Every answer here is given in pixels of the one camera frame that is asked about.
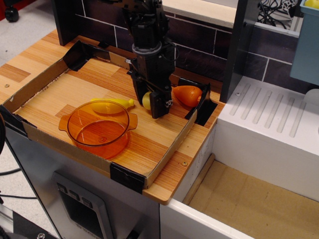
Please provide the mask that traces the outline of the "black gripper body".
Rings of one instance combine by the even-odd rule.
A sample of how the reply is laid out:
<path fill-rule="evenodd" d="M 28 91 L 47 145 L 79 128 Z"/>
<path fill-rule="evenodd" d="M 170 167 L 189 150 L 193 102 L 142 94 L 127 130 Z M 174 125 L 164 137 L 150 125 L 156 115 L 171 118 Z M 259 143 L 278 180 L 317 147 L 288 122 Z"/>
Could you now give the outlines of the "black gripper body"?
<path fill-rule="evenodd" d="M 152 92 L 170 87 L 169 77 L 175 71 L 175 48 L 176 45 L 169 39 L 135 38 L 132 79 L 145 81 Z"/>

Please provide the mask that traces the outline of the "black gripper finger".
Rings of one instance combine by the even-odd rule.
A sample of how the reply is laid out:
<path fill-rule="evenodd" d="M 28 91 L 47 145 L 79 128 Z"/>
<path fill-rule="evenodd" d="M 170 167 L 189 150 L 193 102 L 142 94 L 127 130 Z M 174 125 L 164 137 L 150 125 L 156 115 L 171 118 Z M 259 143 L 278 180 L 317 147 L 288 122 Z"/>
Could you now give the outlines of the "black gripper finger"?
<path fill-rule="evenodd" d="M 171 87 L 165 87 L 163 91 L 156 90 L 150 93 L 152 118 L 158 119 L 168 114 L 172 104 Z"/>
<path fill-rule="evenodd" d="M 133 85 L 137 99 L 140 105 L 143 105 L 143 97 L 147 92 L 149 92 L 148 85 L 143 80 L 133 80 Z"/>

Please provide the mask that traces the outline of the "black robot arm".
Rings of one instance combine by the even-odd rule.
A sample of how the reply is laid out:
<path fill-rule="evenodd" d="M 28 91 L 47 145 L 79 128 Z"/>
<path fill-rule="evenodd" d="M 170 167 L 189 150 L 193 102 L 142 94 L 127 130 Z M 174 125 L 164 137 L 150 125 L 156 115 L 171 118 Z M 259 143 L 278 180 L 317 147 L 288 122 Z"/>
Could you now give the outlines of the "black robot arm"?
<path fill-rule="evenodd" d="M 133 38 L 131 78 L 139 103 L 149 92 L 154 119 L 169 113 L 172 105 L 170 76 L 175 71 L 175 44 L 168 37 L 169 19 L 160 0 L 108 0 L 120 7 Z"/>

